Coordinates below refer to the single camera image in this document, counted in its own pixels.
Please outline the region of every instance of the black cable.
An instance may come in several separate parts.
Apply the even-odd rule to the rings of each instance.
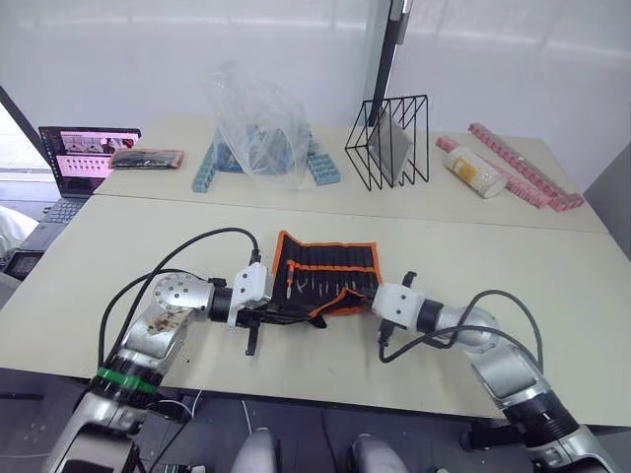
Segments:
[[[156,457],[156,459],[154,460],[154,462],[151,464],[151,467],[149,468],[149,470],[147,470],[147,473],[152,473],[154,471],[154,468],[156,468],[156,466],[158,465],[158,462],[161,460],[161,458],[164,456],[164,454],[167,452],[167,450],[169,449],[169,447],[171,446],[171,444],[175,441],[175,439],[177,439],[177,436],[179,436],[179,434],[181,433],[181,431],[184,430],[184,427],[186,427],[188,425],[188,422],[182,424],[181,426],[179,426],[179,429],[177,429],[177,432],[175,432],[174,436],[171,437],[171,440],[169,440],[169,442],[165,445],[165,447],[162,449],[162,451],[158,454],[158,456]]]
[[[510,299],[526,315],[528,321],[530,322],[530,325],[532,326],[532,332],[534,333],[534,339],[536,340],[536,362],[535,363],[539,367],[539,370],[543,372],[543,341],[541,339],[541,331],[539,330],[539,326],[536,324],[536,320],[530,313],[530,310],[528,310],[528,307],[526,307],[526,305],[522,301],[520,301],[518,298],[513,296],[511,293],[507,293],[506,291],[500,291],[498,289],[490,289],[488,291],[482,291],[481,293],[473,297],[469,305],[466,307],[466,309],[462,313],[462,316],[460,317],[460,320],[458,321],[456,325],[456,330],[454,331],[452,337],[450,338],[450,341],[443,344],[441,348],[451,348],[454,345],[457,339],[457,335],[459,333],[459,328],[464,326],[464,323],[466,322],[466,318],[469,317],[469,314],[475,308],[475,305],[482,298],[486,298],[487,296],[502,296],[504,298]]]
[[[160,261],[160,263],[158,263],[158,266],[156,266],[154,270],[151,273],[149,273],[149,276],[147,276],[145,283],[140,288],[140,291],[138,291],[136,298],[134,299],[133,303],[131,304],[131,307],[129,308],[129,311],[127,312],[127,316],[125,317],[125,320],[123,321],[122,327],[120,328],[120,332],[118,333],[118,336],[116,337],[116,341],[114,342],[111,349],[109,350],[109,355],[107,355],[105,364],[108,364],[109,362],[111,362],[111,359],[116,353],[118,347],[120,346],[120,343],[122,342],[122,339],[125,336],[125,333],[127,332],[127,329],[129,328],[129,324],[131,323],[131,319],[133,318],[134,313],[136,312],[136,308],[138,308],[138,305],[140,305],[140,301],[142,300],[143,295],[147,291],[147,288],[149,288],[149,285],[151,284],[153,279],[160,273],[160,270],[164,268],[165,265],[169,261],[171,261],[178,253],[180,253],[182,250],[186,249],[187,247],[191,246],[193,243],[200,241],[201,239],[204,239],[206,237],[210,237],[210,236],[218,235],[218,234],[227,234],[227,233],[243,234],[246,237],[248,237],[251,240],[252,246],[253,246],[253,250],[252,250],[249,261],[250,263],[254,261],[260,261],[258,241],[256,241],[256,238],[254,237],[253,234],[251,234],[247,230],[240,229],[238,227],[225,227],[223,229],[211,230],[210,232],[205,232],[203,234],[194,236],[193,238],[185,241],[176,249],[174,249],[171,253],[165,256],[165,258],[163,258],[163,260]]]
[[[164,273],[186,273],[186,271],[182,271],[181,269],[161,269],[158,272],[158,274],[164,274]],[[145,279],[147,279],[150,274],[151,273],[143,274],[142,276],[134,279],[131,283],[129,283],[124,288],[122,288],[120,291],[118,291],[118,293],[112,298],[111,301],[109,301],[109,304],[105,308],[105,312],[103,313],[103,316],[101,317],[101,327],[99,329],[99,359],[98,359],[98,363],[99,364],[98,364],[97,368],[102,366],[103,365],[103,361],[104,361],[104,356],[105,356],[105,331],[107,329],[107,320],[109,319],[109,314],[111,313],[111,310],[114,308],[114,306],[116,305],[118,300],[125,295],[125,293],[127,293],[129,290],[131,290],[131,288],[136,286],[141,281],[144,281]]]
[[[140,473],[147,473],[147,469],[145,468],[145,465],[142,463],[142,460],[140,458],[138,458],[136,467],[140,470]]]
[[[331,439],[328,436],[328,429],[326,428],[326,419],[324,418],[324,409],[319,410],[319,420],[322,424],[322,431],[324,432],[324,439],[326,440],[326,445],[328,446],[328,451],[331,455],[331,460],[333,460],[333,469],[335,473],[339,473],[339,468],[337,467],[337,458],[335,457],[335,450],[333,449],[333,443],[331,442]]]
[[[503,332],[502,330],[498,330],[497,328],[491,328],[491,327],[483,327],[480,325],[461,325],[461,326],[455,326],[455,327],[447,327],[441,330],[436,330],[435,332],[426,333],[425,335],[421,335],[420,337],[415,338],[411,342],[406,343],[397,351],[395,351],[394,353],[388,356],[386,356],[386,345],[381,343],[379,347],[379,359],[382,361],[382,363],[390,363],[396,360],[401,355],[409,352],[415,346],[420,345],[421,343],[428,343],[430,340],[434,340],[437,337],[441,337],[443,335],[449,335],[450,333],[457,333],[457,332],[463,332],[463,331],[487,332],[487,333],[492,333],[494,335],[498,335],[504,338],[505,340],[511,342],[513,345],[515,345],[518,349],[524,352],[524,354],[528,356],[532,360],[533,363],[538,365],[537,359],[530,352],[530,350],[526,348],[526,346],[524,346],[522,342],[512,337],[508,333]]]

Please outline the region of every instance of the laptop keyboard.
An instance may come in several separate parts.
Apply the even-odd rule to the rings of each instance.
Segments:
[[[52,224],[68,224],[83,204],[74,200],[60,200],[48,211],[44,220]]]

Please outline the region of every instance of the wire file holder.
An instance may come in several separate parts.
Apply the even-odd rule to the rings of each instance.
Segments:
[[[417,175],[429,182],[428,115],[425,95],[362,102],[344,151],[369,191],[414,185]]]

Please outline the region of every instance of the black pouch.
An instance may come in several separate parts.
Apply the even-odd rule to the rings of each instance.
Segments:
[[[321,328],[324,314],[361,311],[382,281],[376,243],[302,243],[286,231],[278,236],[272,273],[272,301],[299,307]]]

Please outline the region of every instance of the clear plastic bag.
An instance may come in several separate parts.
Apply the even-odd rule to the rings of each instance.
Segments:
[[[301,105],[235,63],[208,74],[204,90],[224,140],[244,172],[263,183],[298,188],[310,141]]]

